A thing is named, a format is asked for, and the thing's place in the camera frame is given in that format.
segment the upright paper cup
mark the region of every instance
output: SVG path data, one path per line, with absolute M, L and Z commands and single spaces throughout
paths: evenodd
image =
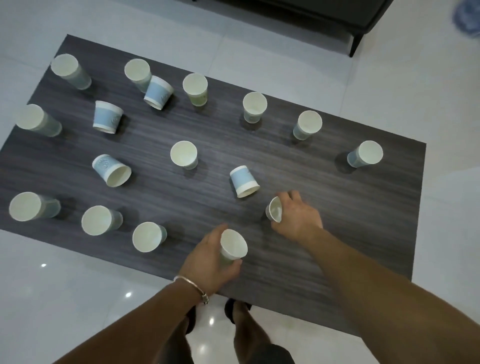
M 174 144 L 170 150 L 170 158 L 177 166 L 192 170 L 198 164 L 197 147 L 191 142 L 182 140 Z
M 373 140 L 366 140 L 357 149 L 348 154 L 347 162 L 352 167 L 358 168 L 376 164 L 382 160 L 383 156 L 384 151 L 380 144 Z
M 250 92 L 243 98 L 243 117 L 246 122 L 255 124 L 267 110 L 267 99 L 260 92 Z
M 93 128 L 108 134 L 117 131 L 123 110 L 105 101 L 95 101 Z
M 71 54 L 60 54 L 56 56 L 50 67 L 53 73 L 79 90 L 86 90 L 92 84 L 90 76 Z
M 53 197 L 22 192 L 10 202 L 8 212 L 17 221 L 29 221 L 37 218 L 52 218 L 58 215 L 60 209 L 60 202 Z
M 221 254 L 228 260 L 243 258 L 248 253 L 248 245 L 243 236 L 235 230 L 226 229 L 220 238 Z
M 183 79 L 183 90 L 194 106 L 203 106 L 207 103 L 207 88 L 206 77 L 199 73 L 191 73 Z
M 238 198 L 246 197 L 260 188 L 247 166 L 236 167 L 230 172 L 230 178 L 232 179 Z
M 300 114 L 297 125 L 293 128 L 293 135 L 298 140 L 305 140 L 322 128 L 322 117 L 318 112 L 307 110 Z
M 35 104 L 23 106 L 17 114 L 17 126 L 46 136 L 56 136 L 61 124 Z
M 103 178 L 108 187 L 118 187 L 124 184 L 132 174 L 130 167 L 108 154 L 102 154 L 95 158 L 92 167 Z
M 265 213 L 270 221 L 282 221 L 282 203 L 280 202 L 280 198 L 278 196 L 270 201 L 265 209 Z
M 147 61 L 140 58 L 128 61 L 125 65 L 125 76 L 143 93 L 147 92 L 152 74 Z
M 167 238 L 167 230 L 154 222 L 144 222 L 133 232 L 133 246 L 142 253 L 148 253 L 157 248 Z
M 152 76 L 148 85 L 144 101 L 151 107 L 162 110 L 170 96 L 173 94 L 173 87 L 160 77 Z
M 88 235 L 101 235 L 116 230 L 122 223 L 123 216 L 120 212 L 100 205 L 89 208 L 82 216 L 82 229 Z

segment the person's left hand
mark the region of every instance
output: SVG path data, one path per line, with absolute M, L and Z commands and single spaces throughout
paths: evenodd
M 209 296 L 240 274 L 241 259 L 228 267 L 220 267 L 220 238 L 227 227 L 227 224 L 222 224 L 206 234 L 185 259 L 179 272 Z

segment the blurry blue water bottle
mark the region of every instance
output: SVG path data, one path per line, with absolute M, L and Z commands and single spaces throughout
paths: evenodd
M 455 9 L 453 22 L 469 36 L 480 36 L 480 0 L 463 0 Z

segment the tile floor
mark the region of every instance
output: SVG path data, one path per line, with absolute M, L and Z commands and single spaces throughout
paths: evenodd
M 214 0 L 3 0 L 0 145 L 67 33 L 427 142 L 413 281 L 480 322 L 480 47 L 455 2 L 395 0 L 350 59 L 345 35 Z M 167 283 L 0 231 L 2 362 L 50 363 Z M 224 302 L 199 312 L 196 363 L 236 362 Z M 299 364 L 376 362 L 357 337 L 252 314 Z

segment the hand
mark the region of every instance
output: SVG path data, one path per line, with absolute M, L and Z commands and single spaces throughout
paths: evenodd
M 241 259 L 228 267 L 220 267 L 220 238 L 227 227 L 227 224 L 222 224 L 206 234 L 185 259 L 179 272 L 209 296 L 240 274 Z
M 318 210 L 301 200 L 298 191 L 277 193 L 282 203 L 282 221 L 272 221 L 272 229 L 294 242 L 305 245 L 314 229 L 323 229 Z

